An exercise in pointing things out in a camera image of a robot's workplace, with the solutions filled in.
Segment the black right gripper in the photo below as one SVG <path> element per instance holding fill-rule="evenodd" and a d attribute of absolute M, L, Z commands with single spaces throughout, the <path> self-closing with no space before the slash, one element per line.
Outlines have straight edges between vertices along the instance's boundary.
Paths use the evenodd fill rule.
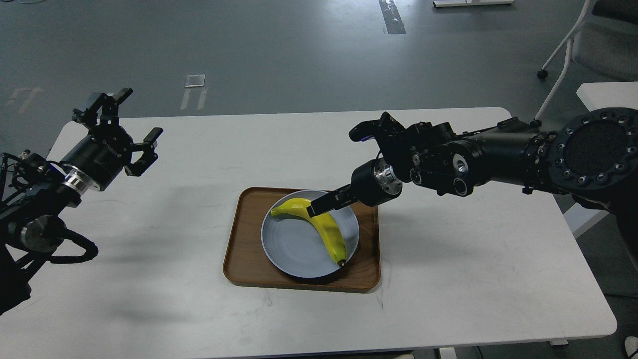
<path fill-rule="evenodd" d="M 356 202 L 378 206 L 399 197 L 402 190 L 403 182 L 386 161 L 368 161 L 353 171 L 351 184 L 312 200 L 306 211 L 313 218 Z"/>

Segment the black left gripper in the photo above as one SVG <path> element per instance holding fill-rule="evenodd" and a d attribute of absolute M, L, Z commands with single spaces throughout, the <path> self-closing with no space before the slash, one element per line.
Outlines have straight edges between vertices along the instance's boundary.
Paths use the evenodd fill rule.
<path fill-rule="evenodd" d="M 61 164 L 87 175 L 96 191 L 104 191 L 123 168 L 126 175 L 141 177 L 158 159 L 157 140 L 162 128 L 153 128 L 141 143 L 133 143 L 123 128 L 106 128 L 119 125 L 119 106 L 133 93 L 132 88 L 111 95 L 92 93 L 80 109 L 73 109 L 72 121 L 89 133 L 62 158 Z M 131 162 L 135 152 L 142 154 Z"/>

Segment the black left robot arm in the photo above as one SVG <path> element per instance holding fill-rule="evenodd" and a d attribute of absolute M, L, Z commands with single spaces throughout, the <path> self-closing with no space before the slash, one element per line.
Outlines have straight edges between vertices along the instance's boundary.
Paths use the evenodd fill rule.
<path fill-rule="evenodd" d="M 93 93 L 72 119 L 87 135 L 59 162 L 25 150 L 1 155 L 1 188 L 14 193 L 1 198 L 0 306 L 5 313 L 30 298 L 29 281 L 45 263 L 86 263 L 98 255 L 97 245 L 68 229 L 60 218 L 77 207 L 88 190 L 104 191 L 125 172 L 139 177 L 158 159 L 161 128 L 134 139 L 119 123 L 119 106 L 133 93 Z"/>

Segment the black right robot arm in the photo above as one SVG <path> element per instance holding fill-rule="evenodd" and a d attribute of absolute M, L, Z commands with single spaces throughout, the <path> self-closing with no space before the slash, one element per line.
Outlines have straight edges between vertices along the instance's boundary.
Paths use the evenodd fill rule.
<path fill-rule="evenodd" d="M 310 217 L 356 202 L 378 206 L 399 197 L 405 182 L 458 197 L 489 181 L 505 182 L 524 194 L 569 194 L 582 207 L 612 213 L 637 263 L 636 109 L 597 109 L 553 132 L 543 132 L 539 121 L 513 117 L 462 134 L 447 122 L 405 127 L 383 112 L 353 127 L 349 138 L 374 139 L 379 153 L 353 171 L 350 184 L 313 200 L 306 209 Z"/>

